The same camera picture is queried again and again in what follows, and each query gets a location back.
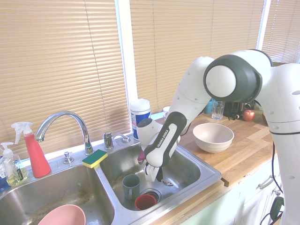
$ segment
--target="window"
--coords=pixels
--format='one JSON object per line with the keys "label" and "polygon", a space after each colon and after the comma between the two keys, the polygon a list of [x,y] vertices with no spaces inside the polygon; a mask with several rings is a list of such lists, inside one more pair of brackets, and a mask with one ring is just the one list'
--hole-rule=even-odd
{"label": "window", "polygon": [[188,66],[255,49],[263,0],[130,0],[137,92],[151,113],[170,105]]}
{"label": "window", "polygon": [[272,0],[262,50],[273,61],[299,63],[300,0]]}
{"label": "window", "polygon": [[[63,110],[82,117],[92,141],[130,131],[114,0],[7,1],[0,13],[1,142],[14,142],[11,124],[33,122],[36,133]],[[63,116],[41,147],[81,144],[79,125]],[[22,137],[11,149],[28,157]]]}

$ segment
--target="soap dispenser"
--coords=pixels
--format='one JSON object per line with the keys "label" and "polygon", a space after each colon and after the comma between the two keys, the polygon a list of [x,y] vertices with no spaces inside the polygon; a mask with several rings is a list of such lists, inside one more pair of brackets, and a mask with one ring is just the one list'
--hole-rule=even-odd
{"label": "soap dispenser", "polygon": [[8,183],[7,183],[7,175],[5,172],[5,167],[4,167],[4,163],[3,163],[3,150],[0,149],[0,152],[2,153],[0,156],[0,192],[4,191],[5,189],[7,189],[9,187]]}
{"label": "soap dispenser", "polygon": [[1,145],[4,147],[3,164],[7,174],[7,183],[10,186],[16,186],[27,179],[28,172],[22,165],[20,157],[14,154],[8,145],[14,144],[12,142],[4,142]]}
{"label": "soap dispenser", "polygon": [[21,133],[23,132],[33,176],[35,178],[39,178],[50,173],[51,167],[49,166],[40,145],[34,138],[34,134],[30,128],[31,126],[32,123],[30,122],[18,122],[11,125],[16,132],[15,144],[19,143]]}

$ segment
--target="white cabinet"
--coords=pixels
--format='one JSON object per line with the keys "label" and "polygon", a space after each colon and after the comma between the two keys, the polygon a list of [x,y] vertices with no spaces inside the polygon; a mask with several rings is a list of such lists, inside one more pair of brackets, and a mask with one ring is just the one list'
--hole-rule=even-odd
{"label": "white cabinet", "polygon": [[[182,225],[259,225],[262,218],[270,212],[276,197],[275,182],[260,189],[271,179],[271,162],[254,174],[249,174],[240,184],[224,196],[189,218]],[[278,160],[274,161],[274,174],[280,184]],[[264,220],[267,225],[269,217]]]}
{"label": "white cabinet", "polygon": [[[250,182],[253,182],[254,184],[253,186],[263,184],[266,187],[260,189],[258,186],[256,186],[256,188],[253,189],[252,186],[248,190],[246,193],[243,210],[242,212],[238,213],[240,217],[236,217],[236,223],[234,225],[259,225],[264,216],[270,212],[275,197],[278,195],[282,196],[282,193],[279,192],[279,188],[275,182],[272,182],[271,177],[267,178],[265,182],[260,181],[265,179],[266,175],[271,176],[271,173],[271,164],[269,163],[257,173],[253,174],[252,178],[250,179]],[[281,185],[277,159],[274,160],[274,175],[276,176],[277,183]],[[262,225],[268,225],[270,222],[270,217],[267,216]]]}

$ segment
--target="stainless steel sink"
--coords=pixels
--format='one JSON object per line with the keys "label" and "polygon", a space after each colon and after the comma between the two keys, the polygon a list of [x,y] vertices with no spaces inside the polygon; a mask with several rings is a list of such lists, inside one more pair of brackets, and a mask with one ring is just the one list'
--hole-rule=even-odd
{"label": "stainless steel sink", "polygon": [[147,182],[144,176],[145,163],[140,165],[137,158],[141,153],[139,144],[114,152],[104,160],[100,166],[108,182],[114,190],[120,203],[129,210],[137,210],[134,200],[124,196],[122,180],[129,174],[136,174],[141,179],[141,193],[150,193],[160,202],[181,191],[200,178],[200,168],[176,151],[169,165],[163,167],[164,180],[173,186],[166,186],[162,182]]}
{"label": "stainless steel sink", "polygon": [[87,225],[113,221],[114,208],[97,173],[77,165],[9,191],[0,199],[0,224],[37,225],[48,212],[64,204],[81,207]]}
{"label": "stainless steel sink", "polygon": [[[178,146],[163,167],[164,180],[173,186],[147,182],[144,164],[137,162],[139,142],[131,136],[130,143],[117,139],[113,144],[95,169],[82,165],[86,156],[80,151],[70,154],[75,158],[70,165],[62,163],[64,157],[51,160],[52,172],[43,178],[35,179],[29,170],[30,177],[21,186],[0,193],[0,224],[37,225],[54,208],[76,204],[85,212],[87,225],[146,225],[221,179],[219,171]],[[105,150],[103,144],[97,149]],[[134,201],[124,198],[122,179],[133,173],[141,178],[141,194],[153,194],[159,201],[147,210],[137,211]]]}

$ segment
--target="green yellow sponge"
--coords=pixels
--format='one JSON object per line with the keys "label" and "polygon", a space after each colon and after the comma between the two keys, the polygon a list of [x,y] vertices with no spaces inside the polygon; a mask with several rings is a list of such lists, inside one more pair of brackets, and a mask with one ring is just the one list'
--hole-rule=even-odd
{"label": "green yellow sponge", "polygon": [[94,168],[97,166],[100,162],[102,162],[103,159],[107,157],[107,153],[105,151],[102,151],[98,149],[90,156],[87,156],[83,161],[82,164],[87,166],[88,168]]}

